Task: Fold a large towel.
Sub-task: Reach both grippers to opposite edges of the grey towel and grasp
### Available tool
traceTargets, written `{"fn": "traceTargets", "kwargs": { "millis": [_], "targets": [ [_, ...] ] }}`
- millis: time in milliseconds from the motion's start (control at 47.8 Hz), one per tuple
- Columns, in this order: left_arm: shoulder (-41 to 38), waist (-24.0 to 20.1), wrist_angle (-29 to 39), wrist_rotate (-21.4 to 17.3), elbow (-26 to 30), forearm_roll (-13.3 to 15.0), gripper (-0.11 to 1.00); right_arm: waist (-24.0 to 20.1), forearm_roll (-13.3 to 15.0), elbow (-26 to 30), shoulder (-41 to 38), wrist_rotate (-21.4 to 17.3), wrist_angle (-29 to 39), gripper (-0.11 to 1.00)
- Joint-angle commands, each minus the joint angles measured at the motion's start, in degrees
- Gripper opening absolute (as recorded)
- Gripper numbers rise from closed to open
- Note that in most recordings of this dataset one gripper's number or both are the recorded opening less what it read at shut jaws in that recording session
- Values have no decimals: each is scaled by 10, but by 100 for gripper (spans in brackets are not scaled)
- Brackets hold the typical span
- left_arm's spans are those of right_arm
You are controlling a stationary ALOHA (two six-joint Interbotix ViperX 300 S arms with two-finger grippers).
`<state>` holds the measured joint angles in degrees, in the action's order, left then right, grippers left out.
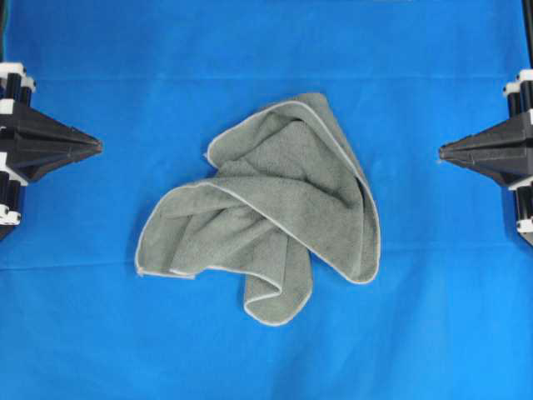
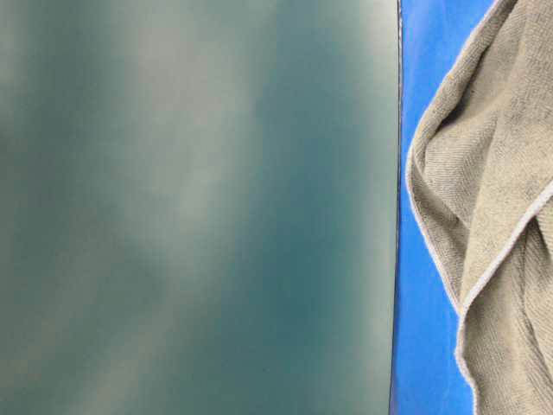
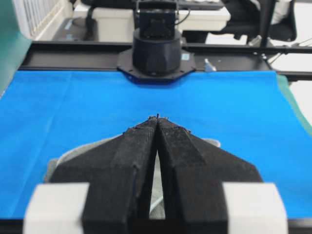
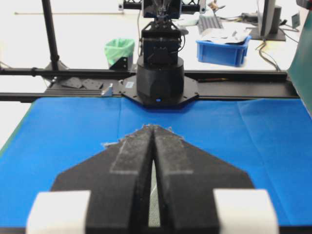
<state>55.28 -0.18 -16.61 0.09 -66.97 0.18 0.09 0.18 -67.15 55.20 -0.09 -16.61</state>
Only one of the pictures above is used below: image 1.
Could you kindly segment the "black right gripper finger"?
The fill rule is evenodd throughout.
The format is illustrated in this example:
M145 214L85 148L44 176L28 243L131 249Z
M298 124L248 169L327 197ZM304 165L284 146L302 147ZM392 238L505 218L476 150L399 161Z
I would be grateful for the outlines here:
M482 148L506 148L518 145L532 145L531 110L510 117L504 122L498 123L477 134L449 142L440 147L439 153Z
M532 178L532 163L524 155L510 157L503 152L439 152L439 157L491 178L504 188Z

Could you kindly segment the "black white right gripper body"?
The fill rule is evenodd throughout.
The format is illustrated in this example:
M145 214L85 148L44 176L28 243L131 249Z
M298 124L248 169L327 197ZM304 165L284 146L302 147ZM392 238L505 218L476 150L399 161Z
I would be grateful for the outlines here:
M514 82L509 82L503 89L507 100L509 117L526 113L532 118L532 70L521 70ZM520 176L511 182L516 212L516 231L520 237L532 245L532 173Z

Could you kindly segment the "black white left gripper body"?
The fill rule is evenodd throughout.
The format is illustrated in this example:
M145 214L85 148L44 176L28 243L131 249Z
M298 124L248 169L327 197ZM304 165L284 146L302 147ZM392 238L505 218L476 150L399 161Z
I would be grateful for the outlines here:
M28 181L7 165L8 155L14 153L10 142L14 139L15 102L30 105L36 83L19 62L1 62L1 239L5 239L22 221L23 201Z

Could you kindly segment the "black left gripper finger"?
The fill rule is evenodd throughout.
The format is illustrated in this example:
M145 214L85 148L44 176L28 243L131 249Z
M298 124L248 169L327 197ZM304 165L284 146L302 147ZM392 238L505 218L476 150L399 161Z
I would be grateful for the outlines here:
M1 100L1 127L41 139L102 146L98 139L13 99Z
M46 174L63 168L72 163L79 163L85 159L100 154L103 145L74 148L71 146L66 152L44 153L11 150L1 152L1 172L20 182L23 186L36 183Z

